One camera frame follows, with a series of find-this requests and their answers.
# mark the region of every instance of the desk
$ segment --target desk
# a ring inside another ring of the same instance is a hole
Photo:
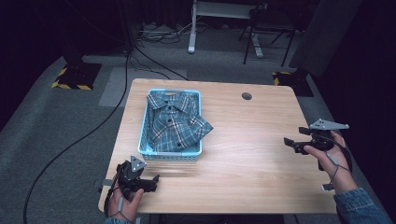
[[[225,17],[225,18],[236,18],[249,20],[249,11],[255,8],[255,6],[242,5],[242,4],[228,4],[228,3],[216,3],[216,2],[202,2],[194,0],[192,4],[192,25],[189,42],[189,53],[195,52],[195,40],[196,40],[196,20],[197,15],[199,16],[211,16],[211,17]],[[262,49],[260,48],[259,40],[257,36],[252,37],[252,43],[255,47],[258,58],[262,58]]]
[[[295,154],[283,137],[308,141],[298,133],[306,122],[289,87],[219,82],[135,79],[106,174],[137,151],[146,96],[151,88],[201,92],[202,115],[214,127],[203,139],[198,161],[146,161],[142,178],[160,175],[155,192],[145,193],[139,213],[298,214],[335,213],[333,192],[317,160]],[[243,92],[252,95],[244,100]],[[108,187],[99,208],[103,211]]]

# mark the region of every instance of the blue plastic basket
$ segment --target blue plastic basket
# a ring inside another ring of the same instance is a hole
[[[169,89],[150,89],[148,94],[161,91],[169,94],[188,92],[198,96],[198,111],[201,115],[201,93],[196,90],[169,90]],[[197,161],[202,152],[202,140],[193,146],[184,148],[180,152],[157,152],[149,146],[149,105],[146,104],[145,115],[143,117],[142,129],[138,149],[145,160],[150,161]]]

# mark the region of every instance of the plaid shirt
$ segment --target plaid shirt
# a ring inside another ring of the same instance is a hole
[[[182,92],[148,95],[150,140],[156,151],[179,152],[198,143],[213,127],[199,115],[198,96]]]

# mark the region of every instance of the hand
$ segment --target hand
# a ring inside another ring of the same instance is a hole
[[[334,141],[339,143],[342,147],[346,146],[344,138],[341,137],[341,135],[339,135],[338,133],[332,131],[332,137],[334,138]],[[355,180],[353,180],[352,174],[348,170],[338,167],[337,172],[335,172],[337,166],[332,163],[332,161],[326,155],[326,152],[320,151],[311,146],[304,146],[304,150],[312,156],[316,157],[320,162],[321,166],[323,167],[324,171],[329,175],[330,179],[333,178],[332,183],[334,185],[335,193],[342,193],[348,190],[356,189],[358,187],[355,183]],[[334,147],[328,150],[327,153],[335,158],[338,161],[339,165],[349,169],[347,165],[347,160],[339,146],[334,144]]]
[[[116,219],[133,221],[137,214],[137,207],[143,198],[144,191],[140,189],[133,198],[123,199],[122,210],[118,212],[120,198],[123,197],[118,181],[116,181],[114,189],[113,195],[111,195],[108,202],[108,214]]]

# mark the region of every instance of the sleeve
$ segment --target sleeve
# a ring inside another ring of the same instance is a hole
[[[346,223],[390,223],[363,188],[335,194],[334,200]]]
[[[134,224],[134,223],[125,221],[125,220],[121,220],[121,219],[117,219],[114,217],[108,217],[105,221],[105,224]]]

